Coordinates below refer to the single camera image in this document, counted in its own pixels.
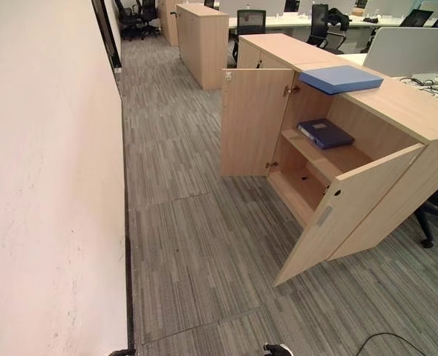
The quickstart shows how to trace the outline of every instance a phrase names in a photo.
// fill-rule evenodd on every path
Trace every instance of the gray carpet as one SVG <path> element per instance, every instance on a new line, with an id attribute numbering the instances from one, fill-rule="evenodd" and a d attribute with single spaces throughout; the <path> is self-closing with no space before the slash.
<path id="1" fill-rule="evenodd" d="M 274 289 L 301 228 L 263 177 L 222 178 L 220 91 L 202 91 L 166 41 L 122 43 L 138 355 L 355 355 L 396 332 L 438 355 L 437 245 L 412 217 L 377 248 Z M 362 355 L 416 355 L 396 339 Z"/>

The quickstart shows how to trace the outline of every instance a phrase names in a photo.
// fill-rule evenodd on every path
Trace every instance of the cabinet shelf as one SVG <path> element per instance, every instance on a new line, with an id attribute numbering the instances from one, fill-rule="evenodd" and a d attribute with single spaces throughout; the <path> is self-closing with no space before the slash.
<path id="1" fill-rule="evenodd" d="M 311 221 L 318 204 L 323 199 L 324 185 L 306 168 L 272 172 L 269 181 L 304 228 Z"/>
<path id="2" fill-rule="evenodd" d="M 322 150 L 296 129 L 285 130 L 281 134 L 330 182 L 340 174 L 372 162 L 354 145 Z"/>

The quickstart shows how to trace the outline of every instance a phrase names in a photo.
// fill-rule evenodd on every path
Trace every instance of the tall wooden cabinet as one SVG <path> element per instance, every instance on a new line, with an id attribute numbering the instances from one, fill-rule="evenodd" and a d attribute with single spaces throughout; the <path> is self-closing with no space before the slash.
<path id="1" fill-rule="evenodd" d="M 374 247 L 438 188 L 437 99 L 383 75 L 378 89 L 336 96 L 298 80 L 349 64 L 269 34 L 242 36 L 243 67 L 223 72 L 221 173 L 268 176 L 304 228 L 276 285 Z M 296 130 L 324 117 L 354 144 L 323 151 Z"/>
<path id="2" fill-rule="evenodd" d="M 218 89 L 227 67 L 229 16 L 202 4 L 176 6 L 181 59 L 204 90 Z"/>

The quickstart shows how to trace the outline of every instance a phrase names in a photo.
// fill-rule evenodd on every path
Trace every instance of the open cabinet door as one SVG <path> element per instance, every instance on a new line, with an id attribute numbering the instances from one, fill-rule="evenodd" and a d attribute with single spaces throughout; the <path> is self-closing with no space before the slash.
<path id="1" fill-rule="evenodd" d="M 295 71 L 237 69 L 223 74 L 220 173 L 266 176 Z"/>
<path id="2" fill-rule="evenodd" d="M 418 143 L 336 177 L 278 273 L 277 286 L 327 260 L 420 154 Z"/>

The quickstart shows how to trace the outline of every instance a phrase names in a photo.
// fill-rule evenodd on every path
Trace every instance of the cabinet top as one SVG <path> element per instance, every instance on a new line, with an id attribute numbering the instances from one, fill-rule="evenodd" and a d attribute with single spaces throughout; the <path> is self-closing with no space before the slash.
<path id="1" fill-rule="evenodd" d="M 281 33 L 242 36 L 241 40 L 267 52 L 291 69 L 352 65 L 381 76 L 380 88 L 339 94 L 402 129 L 421 142 L 438 140 L 438 99 L 342 57 Z"/>
<path id="2" fill-rule="evenodd" d="M 199 4 L 199 3 L 191 3 L 191 4 L 177 4 L 177 7 L 184 9 L 190 13 L 192 13 L 193 15 L 196 16 L 227 16 L 229 17 L 229 15 L 227 15 L 226 13 L 222 13 L 220 11 L 214 10 L 210 7 L 204 6 L 203 4 Z"/>

